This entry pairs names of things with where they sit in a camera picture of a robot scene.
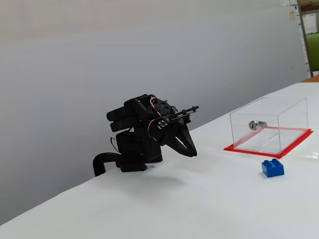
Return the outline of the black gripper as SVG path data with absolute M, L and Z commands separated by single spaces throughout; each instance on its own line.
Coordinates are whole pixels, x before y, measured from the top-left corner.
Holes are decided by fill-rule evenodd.
M 151 97 L 150 105 L 155 116 L 147 127 L 148 146 L 167 145 L 184 156 L 197 156 L 187 124 L 191 109 L 177 110 L 167 101 Z

